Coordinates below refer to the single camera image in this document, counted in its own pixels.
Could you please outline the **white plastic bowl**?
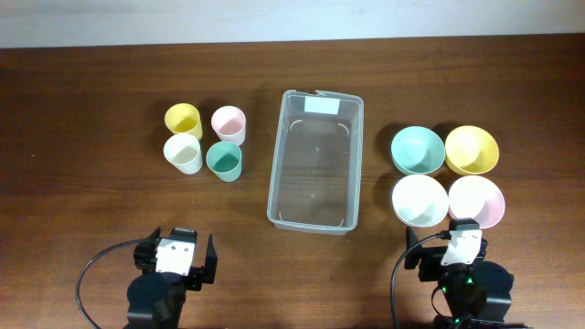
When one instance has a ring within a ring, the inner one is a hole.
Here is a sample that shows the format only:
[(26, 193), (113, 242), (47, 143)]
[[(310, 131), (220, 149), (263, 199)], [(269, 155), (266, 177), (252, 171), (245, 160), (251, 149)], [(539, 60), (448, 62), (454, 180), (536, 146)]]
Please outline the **white plastic bowl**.
[(449, 210), (445, 188), (427, 175), (401, 178), (395, 184), (390, 199), (398, 219), (415, 228), (438, 225), (447, 217)]

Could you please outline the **white plastic cup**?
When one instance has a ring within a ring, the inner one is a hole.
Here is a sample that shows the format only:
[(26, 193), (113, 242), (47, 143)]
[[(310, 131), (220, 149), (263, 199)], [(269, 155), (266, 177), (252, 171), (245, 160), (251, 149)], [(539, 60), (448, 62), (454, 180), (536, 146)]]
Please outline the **white plastic cup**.
[(203, 166), (199, 140), (188, 133), (178, 133), (170, 137), (164, 145), (167, 162), (185, 175), (193, 175)]

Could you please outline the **teal plastic bowl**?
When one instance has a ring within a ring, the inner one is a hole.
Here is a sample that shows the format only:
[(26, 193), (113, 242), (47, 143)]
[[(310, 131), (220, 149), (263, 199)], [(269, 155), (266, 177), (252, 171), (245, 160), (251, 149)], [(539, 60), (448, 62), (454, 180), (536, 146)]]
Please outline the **teal plastic bowl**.
[(393, 164), (405, 175), (429, 175), (439, 170), (446, 158), (442, 138), (422, 126), (400, 130), (390, 145)]

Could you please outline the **yellow plastic cup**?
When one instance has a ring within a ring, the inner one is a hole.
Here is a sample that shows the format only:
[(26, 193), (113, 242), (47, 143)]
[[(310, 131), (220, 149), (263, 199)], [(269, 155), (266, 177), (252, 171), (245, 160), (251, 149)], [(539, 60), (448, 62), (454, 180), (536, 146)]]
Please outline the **yellow plastic cup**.
[(203, 129), (198, 109), (188, 103), (171, 106), (165, 113), (165, 126), (173, 133), (188, 133), (202, 139)]

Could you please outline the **pink plastic cup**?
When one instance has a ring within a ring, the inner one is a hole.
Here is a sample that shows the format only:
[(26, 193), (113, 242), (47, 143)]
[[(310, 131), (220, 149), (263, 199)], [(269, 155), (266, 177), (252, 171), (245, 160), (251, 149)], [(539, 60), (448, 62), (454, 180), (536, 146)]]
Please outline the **pink plastic cup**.
[(211, 117), (211, 125), (221, 141), (236, 145), (245, 142), (247, 119), (240, 108), (230, 105), (218, 108)]

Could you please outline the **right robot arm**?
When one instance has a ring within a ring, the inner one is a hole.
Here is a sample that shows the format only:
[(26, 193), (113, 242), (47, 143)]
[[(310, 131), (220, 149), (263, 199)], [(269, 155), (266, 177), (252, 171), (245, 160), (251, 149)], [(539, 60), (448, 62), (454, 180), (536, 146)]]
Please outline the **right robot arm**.
[(480, 224), (471, 219), (452, 219), (449, 228), (418, 239), (406, 228), (406, 250), (397, 264), (419, 271), (421, 282), (434, 282), (449, 308), (437, 312), (435, 328), (524, 328), (508, 323), (515, 277), (501, 265), (486, 261), (488, 242)]

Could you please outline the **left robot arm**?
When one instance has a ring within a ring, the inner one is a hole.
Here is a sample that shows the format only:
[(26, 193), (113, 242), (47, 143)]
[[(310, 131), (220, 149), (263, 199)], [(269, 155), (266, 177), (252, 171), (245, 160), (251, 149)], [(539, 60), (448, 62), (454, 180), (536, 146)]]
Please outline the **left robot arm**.
[(218, 265), (213, 238), (207, 240), (205, 263), (192, 265), (197, 232), (173, 228), (167, 238), (156, 228), (133, 252), (142, 274), (129, 285), (127, 326), (131, 329), (177, 329), (188, 291), (198, 292), (215, 280)]

